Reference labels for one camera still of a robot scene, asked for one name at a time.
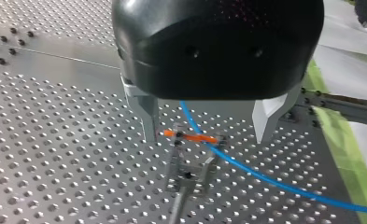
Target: hole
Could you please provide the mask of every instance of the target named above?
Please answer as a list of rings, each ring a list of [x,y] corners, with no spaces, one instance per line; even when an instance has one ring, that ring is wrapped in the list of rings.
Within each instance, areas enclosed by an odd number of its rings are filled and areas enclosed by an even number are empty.
[[[199,55],[200,55],[200,50],[198,50],[194,46],[187,46],[186,49],[185,49],[185,53],[189,57],[198,58]]]
[[[192,174],[191,174],[191,172],[186,172],[186,173],[184,174],[184,176],[186,177],[186,179],[191,179],[191,178],[192,178]]]

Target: orange tube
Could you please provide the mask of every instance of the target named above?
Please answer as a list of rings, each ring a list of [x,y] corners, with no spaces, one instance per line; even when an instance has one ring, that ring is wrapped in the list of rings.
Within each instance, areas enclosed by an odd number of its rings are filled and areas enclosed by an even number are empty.
[[[175,134],[176,133],[174,131],[170,131],[170,130],[163,131],[163,135],[168,136],[168,137],[173,137],[175,136]],[[189,141],[193,141],[193,142],[208,142],[211,144],[216,144],[218,142],[218,139],[211,137],[211,136],[206,136],[203,134],[196,134],[196,135],[184,134],[183,138]]]

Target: black plastic cover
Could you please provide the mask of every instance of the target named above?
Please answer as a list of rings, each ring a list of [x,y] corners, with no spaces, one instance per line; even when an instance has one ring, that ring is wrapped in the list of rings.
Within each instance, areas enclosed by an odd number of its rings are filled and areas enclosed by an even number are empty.
[[[322,0],[115,0],[122,74],[160,98],[254,100],[303,79]]]

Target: wire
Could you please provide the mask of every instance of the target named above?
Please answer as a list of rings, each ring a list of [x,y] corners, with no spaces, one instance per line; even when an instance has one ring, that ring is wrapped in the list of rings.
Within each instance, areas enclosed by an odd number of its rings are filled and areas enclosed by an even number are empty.
[[[183,110],[183,113],[185,114],[190,126],[192,127],[192,129],[198,133],[198,134],[202,134],[203,132],[201,131],[200,127],[197,125],[197,123],[195,122],[195,120],[192,118],[191,113],[189,111],[189,109],[186,106],[186,103],[184,101],[180,101],[180,106]],[[289,186],[286,184],[283,184],[281,182],[278,182],[266,175],[263,175],[262,173],[256,172],[255,170],[245,166],[243,163],[241,163],[240,161],[236,161],[235,159],[231,158],[230,156],[224,154],[223,152],[219,151],[217,148],[215,148],[213,145],[205,143],[207,147],[210,148],[210,150],[212,152],[214,152],[216,155],[218,155],[220,158],[222,158],[223,160],[227,161],[228,163],[231,163],[232,165],[238,167],[239,169],[252,174],[254,177],[268,182],[271,185],[277,186],[281,189],[284,189],[286,191],[289,191],[291,193],[294,194],[299,194],[301,196],[304,196],[306,198],[309,198],[311,200],[316,200],[318,202],[321,203],[326,203],[335,207],[340,207],[340,208],[345,208],[347,210],[352,210],[352,211],[356,211],[356,212],[363,212],[363,213],[367,213],[367,206],[361,206],[358,204],[353,204],[353,203],[345,203],[345,202],[341,202],[338,200],[334,200],[331,198],[327,198],[327,197],[323,197],[308,191],[305,191],[303,189],[297,189],[294,188],[293,186]]]

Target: screw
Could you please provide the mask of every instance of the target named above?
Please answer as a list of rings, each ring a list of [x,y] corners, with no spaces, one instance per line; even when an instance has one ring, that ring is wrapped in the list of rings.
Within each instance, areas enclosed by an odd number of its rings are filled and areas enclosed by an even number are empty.
[[[15,29],[15,28],[10,28],[10,32],[11,32],[12,34],[16,34],[16,33],[17,33],[17,29]]]
[[[316,120],[312,120],[312,127],[317,127],[319,124]]]
[[[183,132],[177,132],[176,137],[183,137]]]
[[[5,65],[7,62],[4,58],[0,58],[0,64]]]
[[[175,146],[180,146],[182,143],[179,141],[179,140],[176,140],[175,142],[174,142],[174,145]]]
[[[8,52],[11,54],[11,55],[16,55],[17,54],[17,51],[15,49],[9,49]]]
[[[2,36],[0,36],[0,40],[2,41],[2,42],[7,42],[7,37],[5,37],[4,35],[2,35]]]
[[[314,115],[315,114],[315,111],[312,107],[308,108],[308,114],[310,115]]]
[[[28,31],[27,34],[28,34],[29,37],[34,37],[35,36],[35,34],[32,31]]]
[[[24,46],[24,45],[25,45],[25,41],[23,41],[22,39],[19,39],[19,40],[18,40],[18,43],[19,43],[21,46]]]

